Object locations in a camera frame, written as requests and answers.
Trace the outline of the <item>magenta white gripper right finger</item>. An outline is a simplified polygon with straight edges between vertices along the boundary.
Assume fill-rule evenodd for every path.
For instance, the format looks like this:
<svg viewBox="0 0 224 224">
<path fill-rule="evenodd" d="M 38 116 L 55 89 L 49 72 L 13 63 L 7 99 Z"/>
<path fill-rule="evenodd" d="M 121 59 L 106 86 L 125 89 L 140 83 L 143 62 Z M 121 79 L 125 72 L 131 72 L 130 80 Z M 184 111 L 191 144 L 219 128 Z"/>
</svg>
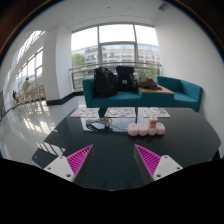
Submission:
<svg viewBox="0 0 224 224">
<path fill-rule="evenodd" d="M 159 156 L 137 144 L 134 145 L 134 157 L 144 181 L 156 181 L 182 169 L 170 156 Z"/>
</svg>

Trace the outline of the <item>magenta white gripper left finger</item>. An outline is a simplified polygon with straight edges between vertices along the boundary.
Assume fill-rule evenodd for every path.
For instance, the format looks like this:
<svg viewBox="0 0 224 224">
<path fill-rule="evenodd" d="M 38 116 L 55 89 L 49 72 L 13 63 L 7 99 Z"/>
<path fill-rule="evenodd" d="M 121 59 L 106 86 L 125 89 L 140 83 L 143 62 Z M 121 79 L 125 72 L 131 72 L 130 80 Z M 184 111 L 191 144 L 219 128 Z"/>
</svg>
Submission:
<svg viewBox="0 0 224 224">
<path fill-rule="evenodd" d="M 44 170 L 70 182 L 74 182 L 90 157 L 93 146 L 86 146 L 69 156 L 58 156 Z"/>
</svg>

